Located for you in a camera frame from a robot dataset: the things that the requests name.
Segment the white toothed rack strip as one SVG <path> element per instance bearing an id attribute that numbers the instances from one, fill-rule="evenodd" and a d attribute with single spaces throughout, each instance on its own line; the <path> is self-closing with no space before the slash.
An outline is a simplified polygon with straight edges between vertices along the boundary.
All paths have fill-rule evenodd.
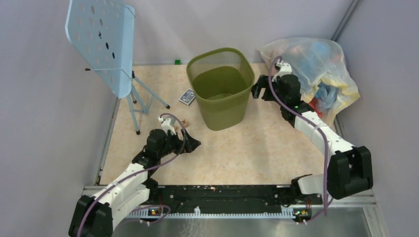
<path id="1" fill-rule="evenodd" d="M 151 215 L 148 209 L 130 213 L 126 218 L 158 219 L 163 215 Z M 233 213 L 233 214 L 207 214 L 196 207 L 192 213 L 170 213 L 167 219 L 294 219 L 293 208 L 284 208 L 279 213 Z"/>

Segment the light blue music stand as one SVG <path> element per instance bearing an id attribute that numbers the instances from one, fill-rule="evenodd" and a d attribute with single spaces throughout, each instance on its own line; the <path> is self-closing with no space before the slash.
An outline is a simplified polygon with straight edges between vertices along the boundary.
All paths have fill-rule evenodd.
<path id="1" fill-rule="evenodd" d="M 141 81 L 133 70 L 135 9 L 122 0 L 71 0 L 65 31 L 69 43 L 88 62 L 85 71 L 95 72 L 119 98 L 126 98 L 136 134 L 135 114 L 148 114 L 134 83 L 167 109 L 170 105 Z"/>

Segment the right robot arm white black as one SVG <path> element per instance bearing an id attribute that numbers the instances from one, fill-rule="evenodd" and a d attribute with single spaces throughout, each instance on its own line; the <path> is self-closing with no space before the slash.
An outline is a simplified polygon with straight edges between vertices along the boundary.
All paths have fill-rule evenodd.
<path id="1" fill-rule="evenodd" d="M 299 90 L 300 82 L 295 75 L 272 78 L 260 75 L 251 89 L 254 99 L 279 104 L 283 119 L 327 157 L 324 174 L 309 174 L 292 180 L 291 200 L 304 203 L 311 194 L 323 193 L 342 199 L 372 189 L 370 150 L 365 146 L 356 147 L 336 134 L 309 104 L 302 101 Z"/>

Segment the large translucent bag of trash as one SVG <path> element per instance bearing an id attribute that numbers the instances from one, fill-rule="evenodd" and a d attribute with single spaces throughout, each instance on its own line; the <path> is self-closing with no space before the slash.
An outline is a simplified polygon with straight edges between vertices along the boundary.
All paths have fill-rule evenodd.
<path id="1" fill-rule="evenodd" d="M 294 37 L 278 39 L 258 48 L 269 66 L 281 56 L 289 63 L 301 84 L 302 100 L 315 102 L 315 111 L 332 125 L 336 116 L 360 98 L 350 76 L 342 47 L 321 38 Z"/>

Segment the green mesh trash bin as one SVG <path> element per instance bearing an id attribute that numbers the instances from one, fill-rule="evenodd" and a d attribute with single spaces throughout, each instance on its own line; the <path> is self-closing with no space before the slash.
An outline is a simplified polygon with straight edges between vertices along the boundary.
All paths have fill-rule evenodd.
<path id="1" fill-rule="evenodd" d="M 242 52 L 206 52 L 189 61 L 186 74 L 207 128 L 220 131 L 244 119 L 255 75 Z"/>

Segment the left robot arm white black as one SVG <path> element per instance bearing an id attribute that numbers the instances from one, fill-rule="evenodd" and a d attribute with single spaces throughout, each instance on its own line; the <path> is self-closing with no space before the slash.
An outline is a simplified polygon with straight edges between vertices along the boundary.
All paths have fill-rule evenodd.
<path id="1" fill-rule="evenodd" d="M 110 237 L 120 222 L 140 204 L 153 204 L 158 190 L 146 182 L 164 163 L 161 159 L 174 154 L 191 153 L 201 142 L 181 130 L 153 129 L 146 145 L 133 158 L 128 167 L 112 183 L 92 196 L 83 195 L 77 201 L 69 226 L 71 237 Z"/>

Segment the blue playing card box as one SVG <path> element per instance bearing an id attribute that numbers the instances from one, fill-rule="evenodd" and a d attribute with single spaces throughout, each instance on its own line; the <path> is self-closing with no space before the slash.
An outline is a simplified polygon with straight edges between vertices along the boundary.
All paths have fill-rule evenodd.
<path id="1" fill-rule="evenodd" d="M 196 99 L 195 93 L 192 89 L 187 89 L 180 97 L 179 102 L 186 106 L 190 106 L 193 101 Z"/>

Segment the wooden letter tile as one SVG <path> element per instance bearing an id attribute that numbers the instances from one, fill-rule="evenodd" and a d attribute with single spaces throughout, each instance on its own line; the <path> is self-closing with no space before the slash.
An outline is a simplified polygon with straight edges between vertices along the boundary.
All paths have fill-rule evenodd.
<path id="1" fill-rule="evenodd" d="M 185 128 L 187 128 L 189 126 L 189 122 L 187 120 L 184 119 L 181 122 L 182 122 L 182 124 Z"/>

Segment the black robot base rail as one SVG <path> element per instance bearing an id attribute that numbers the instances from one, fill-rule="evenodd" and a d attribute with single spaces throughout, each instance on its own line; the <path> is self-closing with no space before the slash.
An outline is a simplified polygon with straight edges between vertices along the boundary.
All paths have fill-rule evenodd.
<path id="1" fill-rule="evenodd" d="M 152 188 L 146 204 L 167 205 L 172 214 L 280 213 L 291 205 L 321 205 L 321 195 L 303 195 L 289 185 L 165 185 Z"/>

